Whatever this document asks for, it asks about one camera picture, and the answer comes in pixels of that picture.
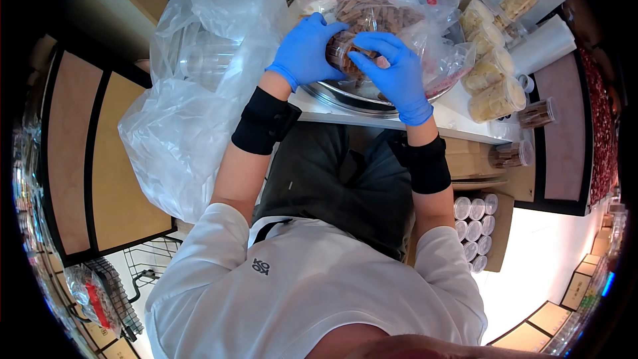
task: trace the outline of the forearm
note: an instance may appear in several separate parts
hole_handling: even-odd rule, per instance
[[[291,93],[288,82],[272,71],[266,71],[259,87],[276,99],[286,101]],[[219,167],[211,204],[225,203],[238,210],[251,223],[253,208],[264,183],[270,155],[246,152],[228,143]]]
[[[419,126],[407,125],[406,130],[408,144],[412,147],[428,145],[438,136],[434,117],[430,117],[425,124]],[[413,191],[412,199],[417,218],[415,227],[418,238],[437,226],[454,227],[454,195],[451,185],[433,194],[419,194]]]

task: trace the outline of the printed logo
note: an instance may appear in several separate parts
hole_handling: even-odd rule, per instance
[[[268,265],[264,261],[260,261],[257,258],[255,258],[255,260],[253,261],[253,269],[258,271],[259,273],[268,275],[268,269],[270,269],[270,265]]]

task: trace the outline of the white t-shirt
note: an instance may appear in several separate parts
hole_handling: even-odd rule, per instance
[[[479,344],[487,319],[454,228],[423,235],[414,268],[321,220],[278,224],[248,248],[283,219],[249,229],[231,206],[208,207],[146,302],[155,358],[303,358],[352,323]]]

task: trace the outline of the hand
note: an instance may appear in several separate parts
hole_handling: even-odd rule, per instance
[[[354,44],[380,53],[390,63],[389,68],[381,69],[362,53],[348,53],[357,67],[394,104],[404,124],[419,126],[432,117],[434,108],[426,99],[421,81],[421,61],[401,39],[388,32],[360,32]]]
[[[346,79],[338,69],[325,59],[328,40],[340,31],[348,29],[346,23],[328,25],[317,12],[299,21],[281,42],[275,60],[266,70],[282,75],[292,91],[300,84],[308,84],[324,79]]]

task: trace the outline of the black wrist brace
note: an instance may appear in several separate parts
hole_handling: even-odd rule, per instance
[[[413,192],[434,194],[451,185],[450,169],[445,160],[445,140],[441,136],[420,147],[408,145],[405,137],[400,141],[389,141],[388,145],[399,164],[410,171]]]
[[[258,86],[244,107],[231,140],[245,152],[267,156],[300,115],[298,107],[269,95]]]

